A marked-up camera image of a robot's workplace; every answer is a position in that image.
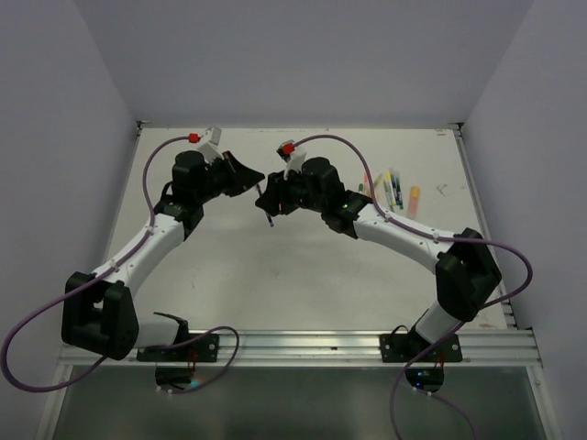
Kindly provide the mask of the purple gel pen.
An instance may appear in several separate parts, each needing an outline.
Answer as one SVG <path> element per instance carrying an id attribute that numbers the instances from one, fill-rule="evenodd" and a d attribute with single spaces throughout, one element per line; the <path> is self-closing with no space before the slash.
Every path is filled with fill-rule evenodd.
<path id="1" fill-rule="evenodd" d="M 258 183 L 256 184 L 256 191 L 258 193 L 258 196 L 261 197 L 262 196 L 262 190 L 261 190 L 261 187 L 260 187 L 260 185 Z M 274 222 L 272 220 L 272 217 L 266 211 L 264 211 L 264 213 L 265 213 L 266 219 L 267 219 L 267 221 L 269 223 L 269 226 L 271 228 L 273 228 L 274 227 Z"/>

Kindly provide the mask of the orange thin highlighter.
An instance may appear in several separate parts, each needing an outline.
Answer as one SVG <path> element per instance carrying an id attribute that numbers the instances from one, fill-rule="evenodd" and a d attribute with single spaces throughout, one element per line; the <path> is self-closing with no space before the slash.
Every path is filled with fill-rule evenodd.
<path id="1" fill-rule="evenodd" d="M 369 184 L 368 174 L 366 171 L 364 172 L 364 176 L 363 176 L 363 193 L 366 196 L 371 197 L 371 187 Z"/>

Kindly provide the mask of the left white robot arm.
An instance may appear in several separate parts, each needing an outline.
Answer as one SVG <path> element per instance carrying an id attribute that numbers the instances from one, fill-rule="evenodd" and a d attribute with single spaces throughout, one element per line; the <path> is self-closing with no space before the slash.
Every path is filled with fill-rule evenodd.
<path id="1" fill-rule="evenodd" d="M 141 318 L 134 304 L 141 285 L 196 229 L 204 205 L 220 195 L 234 197 L 262 182 L 262 173 L 231 152 L 208 161 L 194 150 L 178 154 L 172 178 L 143 228 L 109 261 L 66 282 L 61 339 L 102 357 L 120 360 L 134 348 L 158 348 L 169 359 L 190 350 L 188 324 L 168 313 Z"/>

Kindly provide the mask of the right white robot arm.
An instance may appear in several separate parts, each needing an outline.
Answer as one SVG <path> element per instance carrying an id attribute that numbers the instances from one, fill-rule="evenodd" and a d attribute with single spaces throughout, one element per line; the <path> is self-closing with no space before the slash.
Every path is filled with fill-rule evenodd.
<path id="1" fill-rule="evenodd" d="M 271 216 L 297 209 L 317 212 L 334 232 L 382 245 L 429 270 L 437 298 L 396 344 L 419 359 L 432 358 L 448 331 L 472 321 L 502 280 L 477 231 L 466 228 L 456 234 L 413 221 L 394 224 L 391 213 L 378 211 L 372 198 L 346 189 L 325 158 L 310 159 L 300 170 L 270 174 L 256 205 Z"/>

